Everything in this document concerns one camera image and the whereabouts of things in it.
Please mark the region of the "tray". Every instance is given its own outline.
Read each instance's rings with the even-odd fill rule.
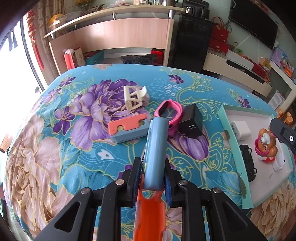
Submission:
[[[272,163],[258,159],[255,152],[254,141],[261,128],[268,129],[270,121],[274,118],[271,113],[244,107],[224,105],[220,108],[218,116],[224,130],[229,133],[229,145],[233,154],[237,173],[241,177],[240,188],[246,191],[242,194],[242,208],[253,208],[266,200],[289,176],[293,170],[292,160],[287,146],[276,139],[278,153],[276,158],[284,158],[284,167],[275,172]],[[251,131],[251,136],[243,141],[237,141],[230,126],[233,121],[245,121]],[[254,166],[257,168],[256,178],[249,182],[244,160],[239,149],[240,145],[247,144],[252,149]]]

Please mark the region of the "red handbag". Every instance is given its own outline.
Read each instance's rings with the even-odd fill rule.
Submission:
[[[213,17],[211,22],[214,22],[215,18],[218,18],[220,23],[215,23],[212,31],[212,38],[226,43],[229,31],[224,28],[224,22],[220,17]]]
[[[208,49],[226,55],[229,49],[229,45],[211,38]]]

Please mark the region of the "vase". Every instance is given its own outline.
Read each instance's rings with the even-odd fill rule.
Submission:
[[[81,16],[89,14],[91,12],[91,4],[85,4],[79,7],[81,9]]]

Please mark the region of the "pink wristband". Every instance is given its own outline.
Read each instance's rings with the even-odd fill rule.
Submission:
[[[178,125],[182,117],[182,106],[177,102],[171,99],[164,100],[159,107],[155,110],[154,116],[159,116],[164,113],[167,108],[173,108],[177,111],[176,116],[168,122],[168,136],[173,137],[178,131]]]

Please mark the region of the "red hanging ornament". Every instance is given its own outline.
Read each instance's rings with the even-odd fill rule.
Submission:
[[[40,67],[40,69],[44,69],[44,65],[43,62],[41,60],[38,48],[37,48],[37,44],[36,44],[36,38],[35,38],[35,34],[36,34],[36,27],[34,27],[34,19],[35,19],[36,14],[33,12],[33,9],[31,9],[28,13],[27,13],[27,23],[28,23],[28,27],[29,27],[29,37],[31,38],[31,41],[33,42],[33,50],[34,50],[34,54],[35,57],[37,59],[37,63]]]

